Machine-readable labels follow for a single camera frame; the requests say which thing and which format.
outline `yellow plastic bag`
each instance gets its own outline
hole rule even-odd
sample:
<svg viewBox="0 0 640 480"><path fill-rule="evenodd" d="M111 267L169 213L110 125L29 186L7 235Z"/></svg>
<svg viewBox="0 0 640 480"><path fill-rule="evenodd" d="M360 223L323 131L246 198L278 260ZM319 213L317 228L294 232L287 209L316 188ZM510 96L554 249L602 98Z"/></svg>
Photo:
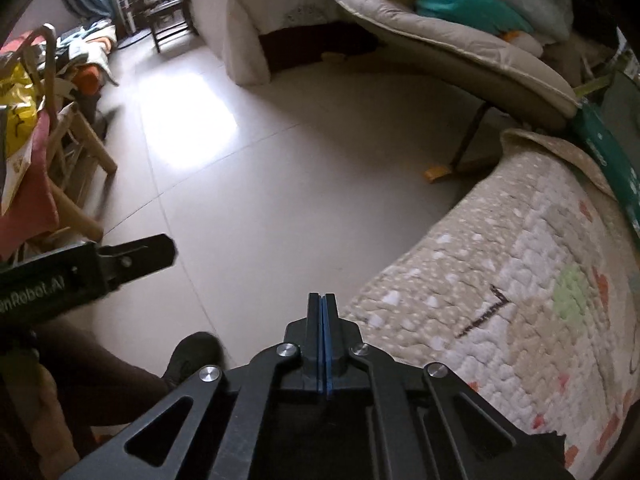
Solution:
<svg viewBox="0 0 640 480"><path fill-rule="evenodd" d="M29 140L38 121L36 89L21 63L0 80L0 105L7 106L4 158L9 158Z"/></svg>

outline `mattress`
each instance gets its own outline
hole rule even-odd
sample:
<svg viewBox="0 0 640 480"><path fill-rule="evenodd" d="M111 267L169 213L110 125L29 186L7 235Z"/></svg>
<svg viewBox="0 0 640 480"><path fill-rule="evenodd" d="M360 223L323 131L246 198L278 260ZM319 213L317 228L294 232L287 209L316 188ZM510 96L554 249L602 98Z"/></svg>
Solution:
<svg viewBox="0 0 640 480"><path fill-rule="evenodd" d="M504 157L341 315L401 362L452 368L527 433L566 436L591 478L638 399L640 272L596 163L502 134Z"/></svg>
<svg viewBox="0 0 640 480"><path fill-rule="evenodd" d="M540 95L567 119L571 119L578 109L573 89L559 73L529 52L500 38L458 23L419 16L389 0L335 1L360 19L454 52L508 76Z"/></svg>

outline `beige cushion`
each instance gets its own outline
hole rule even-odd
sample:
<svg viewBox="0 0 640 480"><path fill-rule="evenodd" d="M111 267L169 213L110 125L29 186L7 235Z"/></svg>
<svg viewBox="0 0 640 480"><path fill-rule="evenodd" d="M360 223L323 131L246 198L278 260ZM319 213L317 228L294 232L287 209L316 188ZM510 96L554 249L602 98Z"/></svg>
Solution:
<svg viewBox="0 0 640 480"><path fill-rule="evenodd" d="M349 13L378 27L456 53L507 76L540 96L567 119L577 112L578 99L561 75L500 38L458 23L418 16L389 0L335 1Z"/></svg>

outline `red patch on quilt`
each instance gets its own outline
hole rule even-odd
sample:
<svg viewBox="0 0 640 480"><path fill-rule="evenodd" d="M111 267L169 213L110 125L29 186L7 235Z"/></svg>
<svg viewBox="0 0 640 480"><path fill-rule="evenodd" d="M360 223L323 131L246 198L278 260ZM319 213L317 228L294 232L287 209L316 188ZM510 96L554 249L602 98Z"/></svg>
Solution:
<svg viewBox="0 0 640 480"><path fill-rule="evenodd" d="M564 467L565 468L570 468L574 464L575 457L578 456L579 452L580 452L580 450L575 446L571 446L569 449L567 449L564 452Z"/></svg>
<svg viewBox="0 0 640 480"><path fill-rule="evenodd" d="M600 293L600 301L604 311L609 313L609 280L604 274L598 274L598 270L595 267L593 269L593 275L596 278L598 284L598 292Z"/></svg>
<svg viewBox="0 0 640 480"><path fill-rule="evenodd" d="M593 216L591 216L591 213L589 211L589 208L587 207L587 205L583 202L583 200L580 200L580 212L586 216L587 220L591 223L593 223Z"/></svg>
<svg viewBox="0 0 640 480"><path fill-rule="evenodd" d="M533 419L533 424L531 425L532 429L537 430L540 426L544 426L545 417L537 414L536 418Z"/></svg>
<svg viewBox="0 0 640 480"><path fill-rule="evenodd" d="M560 374L558 376L558 382L560 383L560 393L564 394L566 391L566 384L569 382L569 374Z"/></svg>
<svg viewBox="0 0 640 480"><path fill-rule="evenodd" d="M602 434L600 435L600 439L598 441L598 445L596 446L596 453L601 454L605 447L607 446L607 441L613 436L618 428L618 424L620 423L620 419L614 413L611 415L609 422L607 423L607 427L604 429Z"/></svg>
<svg viewBox="0 0 640 480"><path fill-rule="evenodd" d="M631 406L631 395L632 395L632 391L631 390L627 390L625 397L622 399L622 413L623 415L626 415L626 412L629 411L629 407Z"/></svg>

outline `green pillow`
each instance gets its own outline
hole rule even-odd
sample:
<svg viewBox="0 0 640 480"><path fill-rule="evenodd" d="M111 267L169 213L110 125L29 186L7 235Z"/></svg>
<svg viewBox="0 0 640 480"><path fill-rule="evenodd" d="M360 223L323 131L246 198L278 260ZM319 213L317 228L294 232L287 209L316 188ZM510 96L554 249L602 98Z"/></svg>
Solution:
<svg viewBox="0 0 640 480"><path fill-rule="evenodd" d="M415 7L420 16L460 23L494 36L510 30L533 32L529 22L500 0L417 0Z"/></svg>

